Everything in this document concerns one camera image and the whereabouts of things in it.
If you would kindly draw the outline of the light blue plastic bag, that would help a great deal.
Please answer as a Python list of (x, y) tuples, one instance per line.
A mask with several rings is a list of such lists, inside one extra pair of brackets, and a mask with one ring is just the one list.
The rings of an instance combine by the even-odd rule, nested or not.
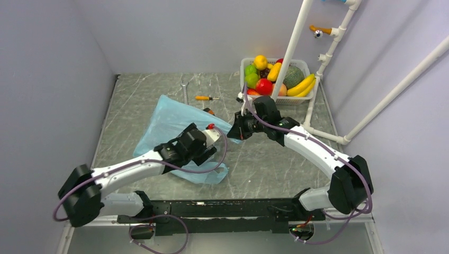
[[(228, 122), (210, 113), (162, 95), (146, 131), (134, 149), (133, 156), (141, 156), (155, 146), (175, 138), (191, 123), (195, 123), (200, 130), (205, 130), (207, 125), (213, 123), (224, 134), (231, 129)], [(204, 174), (186, 173), (179, 170), (174, 170), (171, 173), (194, 184), (218, 184), (227, 176), (228, 171), (227, 165), (222, 163), (217, 170)]]

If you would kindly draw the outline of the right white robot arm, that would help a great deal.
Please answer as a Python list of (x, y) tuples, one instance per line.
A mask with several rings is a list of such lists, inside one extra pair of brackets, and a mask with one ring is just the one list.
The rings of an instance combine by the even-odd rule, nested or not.
[(237, 101), (242, 103), (242, 107), (235, 113), (228, 138), (246, 140), (254, 133), (265, 133), (270, 140), (311, 161), (330, 179), (327, 187), (309, 188), (297, 195), (297, 202), (292, 204), (294, 217), (304, 220), (312, 211), (327, 208), (334, 208), (350, 217), (371, 213), (374, 189), (363, 157), (350, 157), (332, 149), (296, 120), (282, 117), (270, 96), (252, 100), (239, 93)]

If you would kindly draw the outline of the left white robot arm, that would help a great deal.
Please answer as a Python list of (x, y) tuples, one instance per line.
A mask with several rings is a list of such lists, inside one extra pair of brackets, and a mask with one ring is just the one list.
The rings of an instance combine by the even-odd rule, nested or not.
[(192, 123), (177, 137), (155, 146), (141, 156), (100, 168), (77, 166), (58, 192), (60, 199), (53, 219), (62, 207), (73, 227), (87, 225), (102, 216), (124, 215), (146, 222), (154, 215), (154, 205), (143, 191), (118, 194), (123, 186), (166, 174), (173, 170), (194, 173), (185, 168), (190, 162), (200, 166), (216, 153), (214, 143), (224, 138), (214, 124), (200, 130)]

